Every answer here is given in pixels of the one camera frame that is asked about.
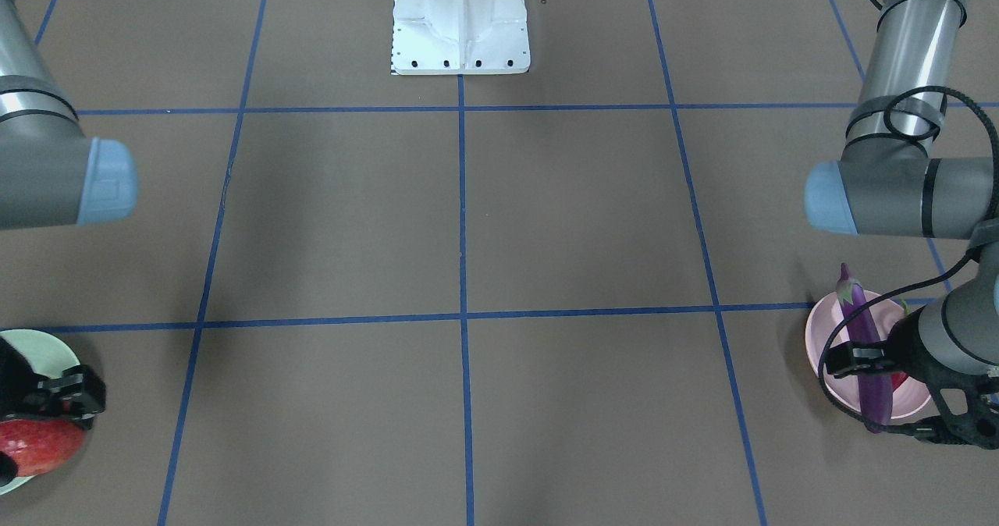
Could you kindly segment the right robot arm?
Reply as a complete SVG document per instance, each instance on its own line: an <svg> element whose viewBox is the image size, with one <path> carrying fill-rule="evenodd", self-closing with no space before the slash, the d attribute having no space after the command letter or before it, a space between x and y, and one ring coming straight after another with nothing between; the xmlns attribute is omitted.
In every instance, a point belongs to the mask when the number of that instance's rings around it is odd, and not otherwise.
<svg viewBox="0 0 999 526"><path fill-rule="evenodd" d="M89 138L20 18L1 3L1 225L4 230L90 225L130 215L138 171L116 140ZM60 338L2 332L2 491L72 460L106 386Z"/></svg>

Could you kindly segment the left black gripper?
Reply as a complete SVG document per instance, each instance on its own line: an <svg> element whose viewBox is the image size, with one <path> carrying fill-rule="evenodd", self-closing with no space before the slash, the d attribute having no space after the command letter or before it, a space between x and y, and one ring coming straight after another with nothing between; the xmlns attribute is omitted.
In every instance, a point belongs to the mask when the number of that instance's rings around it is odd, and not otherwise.
<svg viewBox="0 0 999 526"><path fill-rule="evenodd" d="M935 361L916 339L910 342L888 339L882 341L879 347L883 358L878 360L878 364L883 366L885 373L904 372L924 383L937 413L899 425L874 425L878 432L902 435L929 444L996 450L997 405L989 397L997 393L997 377L989 373L968 375L947 368ZM854 374L853 370L844 366L834 368L831 363L827 363L827 368L836 377ZM869 423L863 416L836 401L828 389L827 400L864 427Z"/></svg>

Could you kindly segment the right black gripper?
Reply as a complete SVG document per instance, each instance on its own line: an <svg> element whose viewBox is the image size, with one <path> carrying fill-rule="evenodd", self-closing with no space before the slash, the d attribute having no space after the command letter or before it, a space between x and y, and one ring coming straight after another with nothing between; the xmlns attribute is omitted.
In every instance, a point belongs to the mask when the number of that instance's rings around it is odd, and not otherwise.
<svg viewBox="0 0 999 526"><path fill-rule="evenodd" d="M2 338L1 366L1 424L12 418L61 419L80 426L88 436L96 417L106 409L104 380L93 367L81 361L66 369L62 377L44 380Z"/></svg>

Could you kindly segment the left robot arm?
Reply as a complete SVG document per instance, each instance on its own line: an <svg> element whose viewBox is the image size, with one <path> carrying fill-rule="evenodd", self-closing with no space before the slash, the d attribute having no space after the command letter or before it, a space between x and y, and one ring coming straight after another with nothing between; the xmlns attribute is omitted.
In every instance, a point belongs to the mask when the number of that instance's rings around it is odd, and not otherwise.
<svg viewBox="0 0 999 526"><path fill-rule="evenodd" d="M811 225L964 240L945 273L849 309L817 356L827 400L872 432L997 448L997 127L947 86L971 0L872 0L879 20L842 156L810 171Z"/></svg>

